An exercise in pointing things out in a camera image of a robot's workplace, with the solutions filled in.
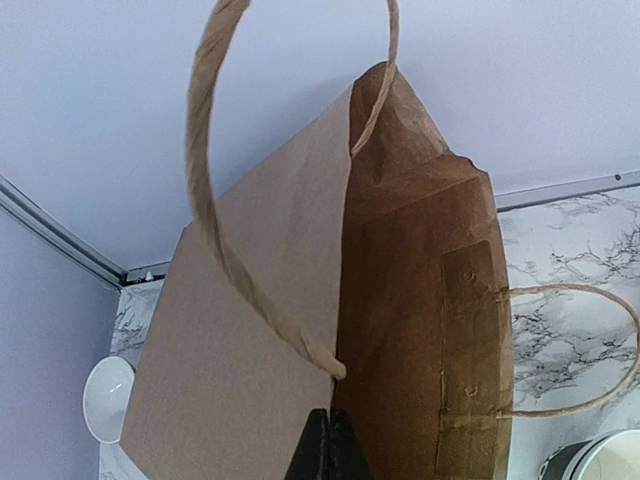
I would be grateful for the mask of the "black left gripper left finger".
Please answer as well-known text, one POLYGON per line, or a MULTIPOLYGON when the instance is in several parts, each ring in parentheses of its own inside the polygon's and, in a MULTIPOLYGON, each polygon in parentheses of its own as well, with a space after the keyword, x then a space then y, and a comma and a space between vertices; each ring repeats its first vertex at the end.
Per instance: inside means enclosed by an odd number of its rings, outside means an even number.
POLYGON ((330 424, 326 409, 313 409, 287 469, 285 480, 330 479, 330 424))

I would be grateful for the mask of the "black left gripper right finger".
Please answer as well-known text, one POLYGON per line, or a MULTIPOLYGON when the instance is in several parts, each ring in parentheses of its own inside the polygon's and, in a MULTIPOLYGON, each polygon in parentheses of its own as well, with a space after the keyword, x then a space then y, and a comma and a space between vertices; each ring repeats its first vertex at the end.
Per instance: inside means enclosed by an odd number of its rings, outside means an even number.
POLYGON ((329 478, 373 480, 366 456, 347 413, 331 408, 329 417, 329 478))

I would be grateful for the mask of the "brown paper bag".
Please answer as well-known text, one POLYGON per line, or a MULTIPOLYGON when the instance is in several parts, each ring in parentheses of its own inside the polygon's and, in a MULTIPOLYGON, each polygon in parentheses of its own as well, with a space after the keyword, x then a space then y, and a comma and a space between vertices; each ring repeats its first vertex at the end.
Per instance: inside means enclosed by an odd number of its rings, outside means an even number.
POLYGON ((121 448, 150 479, 284 479, 313 409, 343 409, 373 479, 503 479, 511 302, 489 176, 388 57, 222 197, 214 90, 244 1, 196 51, 193 212, 137 367, 121 448))

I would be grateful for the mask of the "orange object behind left arm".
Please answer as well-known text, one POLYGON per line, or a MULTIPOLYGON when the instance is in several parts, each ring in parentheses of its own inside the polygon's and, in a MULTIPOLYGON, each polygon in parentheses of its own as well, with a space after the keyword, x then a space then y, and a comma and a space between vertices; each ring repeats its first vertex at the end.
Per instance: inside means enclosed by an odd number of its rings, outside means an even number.
POLYGON ((134 381, 134 368, 119 356, 103 358, 89 373, 82 410, 87 429, 101 444, 120 441, 134 381))

